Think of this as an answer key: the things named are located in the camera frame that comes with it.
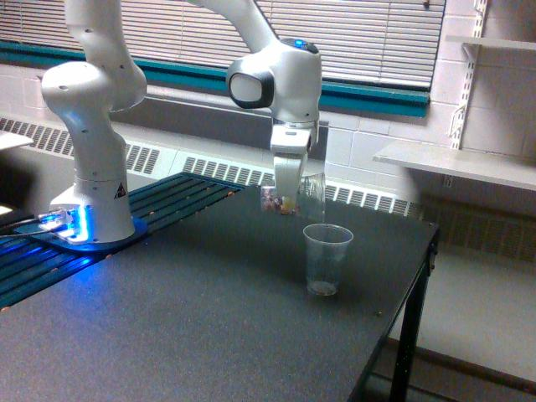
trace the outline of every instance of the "white shelf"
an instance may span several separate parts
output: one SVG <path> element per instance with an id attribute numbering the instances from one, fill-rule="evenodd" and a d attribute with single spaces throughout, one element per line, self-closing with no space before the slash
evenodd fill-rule
<path id="1" fill-rule="evenodd" d="M 20 136 L 19 134 L 13 134 L 7 131 L 0 131 L 0 151 L 4 149 L 10 149 L 15 147 L 22 147 L 24 145 L 29 145 L 33 141 L 25 136 Z"/>
<path id="2" fill-rule="evenodd" d="M 487 48 L 495 49 L 517 49 L 536 51 L 535 42 L 519 42 L 517 40 L 473 38 L 469 36 L 446 35 L 447 42 L 458 42 L 461 44 L 477 44 Z"/>
<path id="3" fill-rule="evenodd" d="M 374 155 L 374 161 L 536 191 L 536 162 L 514 157 L 397 141 Z"/>

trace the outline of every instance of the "plastic cup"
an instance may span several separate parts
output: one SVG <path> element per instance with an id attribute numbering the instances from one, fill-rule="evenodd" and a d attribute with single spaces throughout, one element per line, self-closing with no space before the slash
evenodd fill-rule
<path id="1" fill-rule="evenodd" d="M 326 213 L 326 176 L 324 173 L 301 178 L 296 203 L 298 215 L 315 223 L 324 223 Z"/>
<path id="2" fill-rule="evenodd" d="M 336 294 L 353 233 L 335 224 L 310 224 L 303 234 L 307 247 L 307 290 L 319 296 Z"/>

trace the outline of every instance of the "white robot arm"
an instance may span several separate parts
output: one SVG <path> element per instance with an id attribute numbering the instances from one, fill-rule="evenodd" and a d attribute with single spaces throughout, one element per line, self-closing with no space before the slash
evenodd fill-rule
<path id="1" fill-rule="evenodd" d="M 295 198 L 307 153 L 318 141 L 318 49 L 303 39 L 279 40 L 254 0 L 188 1 L 227 18 L 250 48 L 252 54 L 228 69 L 229 94 L 244 109 L 271 109 L 277 192 Z"/>
<path id="2" fill-rule="evenodd" d="M 66 0 L 65 20 L 87 61 L 54 67 L 42 81 L 43 98 L 64 121 L 75 148 L 75 185 L 51 208 L 76 216 L 69 229 L 56 234 L 72 244 L 115 242 L 131 236 L 134 225 L 125 141 L 113 131 L 109 113 L 141 102 L 147 82 L 126 48 L 121 0 Z"/>

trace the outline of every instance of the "blue indicator light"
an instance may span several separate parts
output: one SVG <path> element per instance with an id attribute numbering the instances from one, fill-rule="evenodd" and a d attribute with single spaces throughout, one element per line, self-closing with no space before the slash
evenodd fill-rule
<path id="1" fill-rule="evenodd" d="M 90 228 L 89 228 L 89 222 L 87 219 L 87 212 L 85 210 L 85 206 L 81 205 L 76 210 L 76 215 L 78 215 L 76 218 L 78 218 L 78 234 L 76 237 L 78 237 L 81 241 L 86 241 L 90 237 Z"/>

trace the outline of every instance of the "window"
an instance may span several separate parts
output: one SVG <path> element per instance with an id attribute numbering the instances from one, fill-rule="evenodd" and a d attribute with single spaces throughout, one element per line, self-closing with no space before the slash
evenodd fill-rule
<path id="1" fill-rule="evenodd" d="M 280 37 L 322 52 L 327 80 L 429 89 L 446 0 L 258 0 Z M 247 54 L 233 26 L 186 1 L 122 0 L 134 57 L 227 67 Z M 62 0 L 3 0 L 0 40 L 80 49 Z"/>

